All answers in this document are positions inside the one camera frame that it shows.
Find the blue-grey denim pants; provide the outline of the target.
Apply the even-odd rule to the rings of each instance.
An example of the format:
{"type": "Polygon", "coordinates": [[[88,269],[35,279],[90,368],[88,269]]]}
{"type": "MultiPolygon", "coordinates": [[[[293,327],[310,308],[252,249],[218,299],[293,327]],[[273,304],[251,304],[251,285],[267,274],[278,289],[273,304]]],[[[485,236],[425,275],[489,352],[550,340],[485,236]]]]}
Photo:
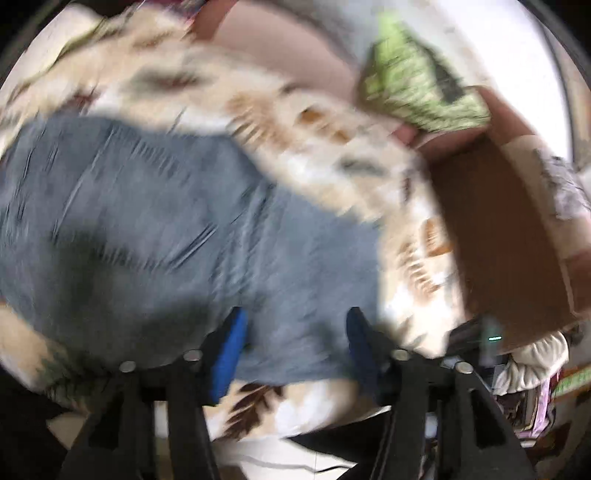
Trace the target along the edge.
{"type": "Polygon", "coordinates": [[[107,366],[167,364],[239,307],[239,380],[349,377],[346,314],[378,312],[378,242],[223,135],[60,113],[25,125],[1,160],[3,298],[107,366]]]}

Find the grey white crumpled cloth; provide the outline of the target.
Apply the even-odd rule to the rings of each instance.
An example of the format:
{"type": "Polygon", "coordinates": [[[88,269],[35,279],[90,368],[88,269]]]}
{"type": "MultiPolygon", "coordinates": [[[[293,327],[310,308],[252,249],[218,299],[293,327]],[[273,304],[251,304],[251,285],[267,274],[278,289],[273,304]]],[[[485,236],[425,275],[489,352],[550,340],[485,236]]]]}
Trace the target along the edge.
{"type": "Polygon", "coordinates": [[[553,215],[563,221],[587,216],[590,202],[572,165],[546,149],[536,149],[535,154],[553,215]]]}

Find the leaf-print fleece blanket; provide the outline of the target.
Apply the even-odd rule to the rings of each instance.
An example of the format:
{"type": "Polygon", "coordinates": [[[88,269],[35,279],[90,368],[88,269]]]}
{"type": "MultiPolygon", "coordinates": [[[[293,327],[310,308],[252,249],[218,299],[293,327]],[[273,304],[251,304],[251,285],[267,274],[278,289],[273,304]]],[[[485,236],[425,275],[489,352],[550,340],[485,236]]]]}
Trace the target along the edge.
{"type": "MultiPolygon", "coordinates": [[[[379,233],[378,312],[370,322],[428,357],[464,319],[456,265],[425,163],[384,123],[235,51],[190,38],[156,7],[101,21],[1,98],[1,160],[20,130],[60,113],[168,135],[231,138],[256,169],[318,208],[379,233]]],[[[1,364],[21,384],[90,410],[107,366],[50,340],[1,293],[1,364]]],[[[206,413],[214,438],[307,433],[373,412],[346,378],[267,384],[235,375],[206,413]]]]}

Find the green patterned folded cloth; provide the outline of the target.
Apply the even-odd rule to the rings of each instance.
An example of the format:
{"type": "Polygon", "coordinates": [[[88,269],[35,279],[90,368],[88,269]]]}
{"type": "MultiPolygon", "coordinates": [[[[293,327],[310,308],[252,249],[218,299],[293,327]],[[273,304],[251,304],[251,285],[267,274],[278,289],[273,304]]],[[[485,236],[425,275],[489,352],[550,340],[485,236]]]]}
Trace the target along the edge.
{"type": "Polygon", "coordinates": [[[481,128],[490,120],[479,93],[394,12],[378,16],[378,38],[360,96],[378,113],[428,133],[481,128]]]}

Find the cream patterned pillow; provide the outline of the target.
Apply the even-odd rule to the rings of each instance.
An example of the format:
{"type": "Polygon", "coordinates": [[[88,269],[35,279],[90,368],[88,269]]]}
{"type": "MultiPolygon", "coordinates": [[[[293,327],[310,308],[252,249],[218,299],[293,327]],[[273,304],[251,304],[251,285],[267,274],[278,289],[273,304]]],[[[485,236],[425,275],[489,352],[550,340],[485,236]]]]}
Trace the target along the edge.
{"type": "Polygon", "coordinates": [[[66,6],[37,33],[1,85],[1,98],[7,98],[22,82],[46,70],[71,41],[94,30],[103,17],[90,8],[66,6]]]}

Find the brown wooden bed frame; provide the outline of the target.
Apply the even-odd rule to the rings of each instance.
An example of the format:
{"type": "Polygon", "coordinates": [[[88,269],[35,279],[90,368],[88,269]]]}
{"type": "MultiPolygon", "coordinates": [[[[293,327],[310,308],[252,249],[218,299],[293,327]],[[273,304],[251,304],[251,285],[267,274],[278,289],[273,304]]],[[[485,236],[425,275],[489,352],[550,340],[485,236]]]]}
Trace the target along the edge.
{"type": "Polygon", "coordinates": [[[509,352],[575,322],[563,265],[523,181],[483,136],[430,167],[470,316],[501,325],[509,352]]]}

